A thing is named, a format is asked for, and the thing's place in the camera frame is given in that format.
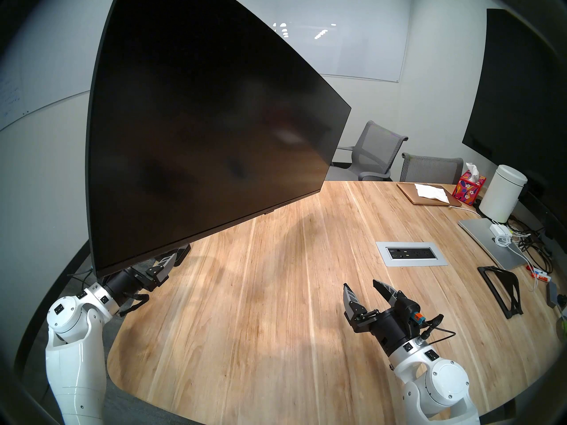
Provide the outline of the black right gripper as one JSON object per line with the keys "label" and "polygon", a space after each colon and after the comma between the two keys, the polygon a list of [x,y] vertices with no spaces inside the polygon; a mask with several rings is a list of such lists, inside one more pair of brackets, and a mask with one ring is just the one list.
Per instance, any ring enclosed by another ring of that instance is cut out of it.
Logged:
{"label": "black right gripper", "polygon": [[[373,279],[373,287],[388,303],[396,303],[398,291],[392,286]],[[387,356],[419,335],[419,324],[404,319],[393,308],[366,312],[348,284],[343,285],[345,317],[355,333],[371,333]]]}

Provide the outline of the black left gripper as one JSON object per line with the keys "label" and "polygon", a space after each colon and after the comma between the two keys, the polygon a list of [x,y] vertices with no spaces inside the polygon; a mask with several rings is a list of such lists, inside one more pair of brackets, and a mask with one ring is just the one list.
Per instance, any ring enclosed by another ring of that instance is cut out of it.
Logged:
{"label": "black left gripper", "polygon": [[[175,266],[176,258],[177,253],[171,253],[162,258],[161,261],[151,267],[151,277],[168,278]],[[127,315],[149,301],[149,294],[140,294],[139,291],[154,291],[155,282],[135,268],[125,268],[105,278],[103,287],[118,305],[118,314]]]}

